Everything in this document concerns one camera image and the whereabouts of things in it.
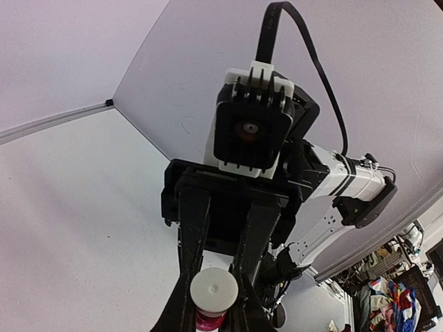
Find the white ceiling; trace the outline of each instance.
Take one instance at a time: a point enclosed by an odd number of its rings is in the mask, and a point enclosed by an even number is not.
[[[167,2],[0,1],[0,132],[112,98]]]
[[[168,157],[201,161],[224,73],[249,67],[269,2],[209,1],[202,7],[197,0],[172,0],[123,78],[117,108]],[[443,185],[443,13],[432,0],[292,3],[307,22],[342,108],[349,156],[371,152],[398,173],[399,192],[386,211],[321,255],[315,266],[323,270],[389,236]],[[273,63],[320,105],[307,139],[340,150],[334,112],[286,14]],[[305,222],[293,235],[306,232],[327,205],[304,204],[299,220]]]

